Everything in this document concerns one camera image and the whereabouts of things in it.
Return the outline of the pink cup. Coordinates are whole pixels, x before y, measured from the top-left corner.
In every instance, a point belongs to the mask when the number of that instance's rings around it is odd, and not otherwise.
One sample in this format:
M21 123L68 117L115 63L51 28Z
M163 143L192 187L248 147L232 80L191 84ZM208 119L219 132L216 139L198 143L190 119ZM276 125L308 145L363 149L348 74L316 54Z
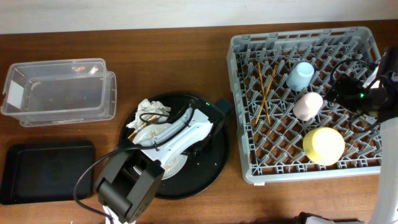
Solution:
M308 121L315 117L323 105L323 98L315 92L310 92L301 97L293 107L294 115L302 120Z

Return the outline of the light blue cup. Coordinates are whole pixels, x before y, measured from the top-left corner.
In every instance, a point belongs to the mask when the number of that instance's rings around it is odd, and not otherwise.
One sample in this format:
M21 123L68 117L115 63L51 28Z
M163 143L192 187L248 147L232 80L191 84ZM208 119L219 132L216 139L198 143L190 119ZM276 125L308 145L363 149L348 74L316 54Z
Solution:
M286 85L293 91L301 91L308 87L314 73L313 65L308 62L300 62L289 73Z

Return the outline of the yellow bowl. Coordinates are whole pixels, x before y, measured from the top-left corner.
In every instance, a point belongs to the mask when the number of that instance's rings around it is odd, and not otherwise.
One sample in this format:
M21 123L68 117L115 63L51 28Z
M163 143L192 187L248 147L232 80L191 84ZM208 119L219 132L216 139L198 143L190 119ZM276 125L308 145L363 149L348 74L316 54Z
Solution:
M345 140L332 128L317 128L305 135L303 150L312 162L321 166L330 166L338 162L344 153Z

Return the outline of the wooden chopstick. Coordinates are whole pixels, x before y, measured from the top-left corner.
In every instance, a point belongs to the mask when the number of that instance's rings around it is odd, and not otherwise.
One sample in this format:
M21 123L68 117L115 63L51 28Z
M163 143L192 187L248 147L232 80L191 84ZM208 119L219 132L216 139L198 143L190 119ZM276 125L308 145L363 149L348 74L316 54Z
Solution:
M265 91L266 91L266 101L267 101L267 96L268 96L268 93L269 93L269 91L271 89L272 81L273 81L273 79L275 77L276 71L277 71L277 65L275 65L275 67L274 67L274 69L272 71L271 79L270 79L270 81L269 81L269 83L267 85L267 88L265 89ZM268 124L271 123L270 115L269 115L269 119L267 119L267 123Z
M260 118L260 115L262 113L262 109L264 108L264 106L266 107L267 119L269 119L268 105L267 105L267 101L266 101L266 91L265 91L264 82L263 82L263 79L262 79L262 70L261 70L261 63L260 62L257 63L257 69L258 69L258 72L259 72L259 80L260 80L260 83L261 83L261 92L262 92L263 100L262 100L262 103L261 103L260 111L257 114L256 124L259 121L259 118Z

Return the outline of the grey plate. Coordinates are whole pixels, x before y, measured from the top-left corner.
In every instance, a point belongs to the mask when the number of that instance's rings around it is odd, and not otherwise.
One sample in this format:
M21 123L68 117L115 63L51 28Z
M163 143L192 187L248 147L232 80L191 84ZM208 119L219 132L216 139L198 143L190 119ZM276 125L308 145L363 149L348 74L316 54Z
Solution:
M143 128L132 140L134 144L149 139L149 132L153 129L164 128L167 129L170 126L170 123L165 124L152 124L145 128ZM165 167L165 173L163 175L162 180L169 179L175 176L185 165L187 162L188 156L180 154L175 157L170 163L168 163Z

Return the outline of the food scraps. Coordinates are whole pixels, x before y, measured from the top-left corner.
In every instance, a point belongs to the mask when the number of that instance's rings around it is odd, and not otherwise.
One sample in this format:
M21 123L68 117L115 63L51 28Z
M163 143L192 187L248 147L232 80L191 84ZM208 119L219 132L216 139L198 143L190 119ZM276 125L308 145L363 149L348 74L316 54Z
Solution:
M154 136L160 134L162 131L164 131L164 128L153 129L149 132L149 137L153 138Z

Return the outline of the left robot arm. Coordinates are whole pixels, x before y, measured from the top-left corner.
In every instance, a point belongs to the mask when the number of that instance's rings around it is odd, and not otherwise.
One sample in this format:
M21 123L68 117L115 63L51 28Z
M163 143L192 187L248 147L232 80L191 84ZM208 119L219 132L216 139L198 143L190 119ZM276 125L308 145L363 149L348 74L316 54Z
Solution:
M183 199L207 189L228 159L226 124L233 107L188 95L144 100L129 133L102 159L94 190L107 223L133 223L154 198Z

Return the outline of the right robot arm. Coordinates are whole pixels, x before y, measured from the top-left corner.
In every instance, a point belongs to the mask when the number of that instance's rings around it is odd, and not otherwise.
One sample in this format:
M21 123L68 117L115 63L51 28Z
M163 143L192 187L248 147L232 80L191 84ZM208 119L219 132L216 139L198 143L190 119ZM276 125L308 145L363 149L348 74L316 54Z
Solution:
M366 82L347 74L335 79L340 65L360 62L376 73ZM330 73L331 89L325 99L338 103L354 113L354 119L362 115L376 118L369 128L357 133L367 133L379 126L382 146L382 162L379 176L376 206L370 223L397 223L397 47L387 47L378 63L351 58L337 63Z

